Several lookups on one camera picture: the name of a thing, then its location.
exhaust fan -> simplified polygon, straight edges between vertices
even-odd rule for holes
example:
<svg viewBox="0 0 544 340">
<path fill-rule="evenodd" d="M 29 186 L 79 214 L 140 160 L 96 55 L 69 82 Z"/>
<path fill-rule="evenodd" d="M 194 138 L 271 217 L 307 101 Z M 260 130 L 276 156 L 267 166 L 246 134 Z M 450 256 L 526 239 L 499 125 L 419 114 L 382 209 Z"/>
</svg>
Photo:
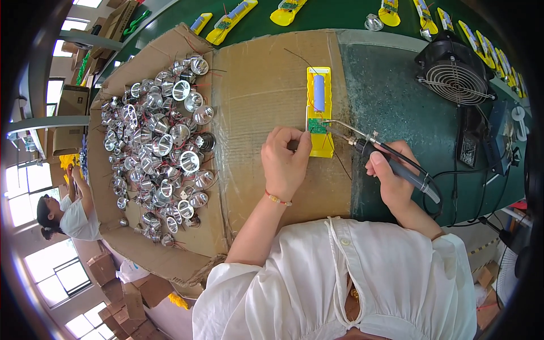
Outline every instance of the exhaust fan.
<svg viewBox="0 0 544 340">
<path fill-rule="evenodd" d="M 497 98 L 489 86 L 493 72 L 453 32 L 441 31 L 414 60 L 422 68 L 418 82 L 457 107 Z"/>
</svg>

workbench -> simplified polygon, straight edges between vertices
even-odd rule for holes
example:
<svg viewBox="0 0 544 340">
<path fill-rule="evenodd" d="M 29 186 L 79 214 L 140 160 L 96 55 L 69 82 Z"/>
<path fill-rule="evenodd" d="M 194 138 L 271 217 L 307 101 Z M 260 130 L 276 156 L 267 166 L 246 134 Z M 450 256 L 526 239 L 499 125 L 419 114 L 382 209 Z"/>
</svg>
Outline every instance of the workbench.
<svg viewBox="0 0 544 340">
<path fill-rule="evenodd" d="M 377 14 L 380 6 L 378 0 L 373 2 L 347 0 L 342 2 L 341 6 L 333 6 L 331 2 L 326 1 L 310 0 L 298 12 L 291 25 L 282 27 L 269 19 L 279 2 L 279 0 L 259 2 L 227 35 L 218 48 L 267 34 L 321 28 L 364 29 L 366 16 L 369 13 Z M 223 3 L 228 12 L 239 3 L 239 0 L 224 2 L 146 0 L 135 10 L 133 18 L 148 9 L 152 12 L 149 23 L 144 22 L 140 30 L 126 37 L 123 49 L 111 59 L 97 77 L 97 83 L 101 84 L 111 74 L 114 68 L 113 61 L 127 61 L 150 41 L 180 22 L 191 25 L 201 13 L 212 12 L 213 18 L 200 34 L 205 37 L 224 14 Z M 457 0 L 435 1 L 430 9 L 435 23 L 440 26 L 436 7 L 447 11 L 454 23 L 457 20 L 463 20 L 474 31 L 480 30 L 496 47 L 504 46 L 493 29 L 464 3 Z M 412 1 L 400 2 L 399 16 L 401 18 L 399 26 L 385 26 L 382 32 L 425 42 L 419 34 L 419 17 Z M 460 32 L 461 30 L 456 26 L 456 33 L 459 36 Z M 372 130 L 380 132 L 381 141 L 405 139 L 423 168 L 431 175 L 453 170 L 454 147 L 459 126 L 456 106 L 415 81 L 418 67 L 413 62 L 417 54 L 415 50 L 357 44 L 353 41 L 357 40 L 356 35 L 349 36 L 349 34 L 347 31 L 343 39 L 340 34 L 339 43 L 351 108 L 351 123 L 365 132 L 372 132 Z M 498 100 L 514 100 L 512 93 L 504 91 L 504 86 L 492 86 L 498 94 Z M 489 112 L 490 107 L 485 107 L 484 111 Z M 517 143 L 516 146 L 520 147 L 523 155 L 525 143 Z M 480 215 L 491 213 L 497 204 L 498 208 L 502 208 L 523 197 L 523 161 L 522 159 L 519 167 L 512 167 L 504 195 L 499 203 L 497 201 L 503 191 L 506 178 L 499 177 L 489 184 Z M 351 190 L 351 215 L 360 220 L 392 221 L 388 209 L 379 199 L 377 179 L 368 177 L 364 173 L 363 166 L 363 160 L 355 156 L 352 168 L 354 180 Z M 482 151 L 476 168 L 486 167 L 487 160 Z M 468 167 L 458 164 L 458 169 L 468 170 Z M 453 175 L 442 176 L 437 180 L 444 198 L 443 214 L 437 219 L 440 225 L 449 225 L 453 222 L 453 180 Z M 476 217 L 482 198 L 483 182 L 484 172 L 458 176 L 457 222 Z M 422 198 L 419 191 L 415 191 L 412 198 L 421 205 Z M 430 200 L 428 206 L 431 210 L 436 209 Z"/>
</svg>

white spool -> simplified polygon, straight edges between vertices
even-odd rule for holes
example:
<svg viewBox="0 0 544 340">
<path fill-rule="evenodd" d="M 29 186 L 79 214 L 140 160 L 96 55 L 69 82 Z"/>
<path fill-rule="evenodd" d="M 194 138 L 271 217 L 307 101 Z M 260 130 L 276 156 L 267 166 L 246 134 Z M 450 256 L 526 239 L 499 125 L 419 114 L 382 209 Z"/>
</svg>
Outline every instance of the white spool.
<svg viewBox="0 0 544 340">
<path fill-rule="evenodd" d="M 518 122 L 516 127 L 516 136 L 519 141 L 526 141 L 529 129 L 525 126 L 523 118 L 525 117 L 525 110 L 521 106 L 516 106 L 512 109 L 512 119 Z"/>
</svg>

woman in white shirt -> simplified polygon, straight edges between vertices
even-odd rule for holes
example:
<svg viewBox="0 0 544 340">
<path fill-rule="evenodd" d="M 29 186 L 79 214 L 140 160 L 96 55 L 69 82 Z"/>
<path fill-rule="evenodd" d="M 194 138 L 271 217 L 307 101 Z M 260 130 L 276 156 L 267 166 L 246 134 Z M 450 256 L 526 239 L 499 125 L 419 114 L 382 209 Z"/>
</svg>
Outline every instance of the woman in white shirt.
<svg viewBox="0 0 544 340">
<path fill-rule="evenodd" d="M 47 240 L 56 233 L 85 241 L 102 239 L 89 185 L 81 178 L 78 166 L 66 172 L 78 185 L 81 198 L 75 199 L 76 190 L 72 181 L 69 181 L 68 195 L 60 202 L 48 195 L 41 197 L 37 208 L 41 234 Z"/>
<path fill-rule="evenodd" d="M 299 141 L 294 153 L 291 140 Z M 405 141 L 389 146 L 415 160 Z M 288 205 L 311 148 L 308 131 L 276 127 L 268 135 L 261 150 L 266 193 L 225 263 L 209 274 L 193 310 L 194 338 L 472 339 L 465 246 L 411 200 L 413 186 L 379 152 L 370 155 L 367 174 L 379 178 L 399 225 L 329 217 L 286 226 L 275 237 L 285 209 L 296 209 Z"/>
</svg>

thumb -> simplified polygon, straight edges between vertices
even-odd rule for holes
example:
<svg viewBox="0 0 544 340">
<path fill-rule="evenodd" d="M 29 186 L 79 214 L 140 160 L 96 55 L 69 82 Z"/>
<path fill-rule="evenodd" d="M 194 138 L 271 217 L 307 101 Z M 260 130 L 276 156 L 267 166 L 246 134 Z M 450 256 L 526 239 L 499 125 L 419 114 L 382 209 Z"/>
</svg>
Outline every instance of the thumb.
<svg viewBox="0 0 544 340">
<path fill-rule="evenodd" d="M 397 179 L 395 177 L 395 174 L 393 173 L 393 170 L 391 170 L 391 167 L 389 166 L 387 160 L 381 152 L 372 152 L 370 154 L 370 162 L 372 163 L 374 172 L 376 173 L 376 176 L 380 179 L 381 183 L 390 184 Z"/>
<path fill-rule="evenodd" d="M 297 159 L 308 159 L 312 152 L 312 135 L 309 131 L 304 131 L 302 136 L 300 136 L 299 146 L 296 148 L 294 158 Z"/>
</svg>

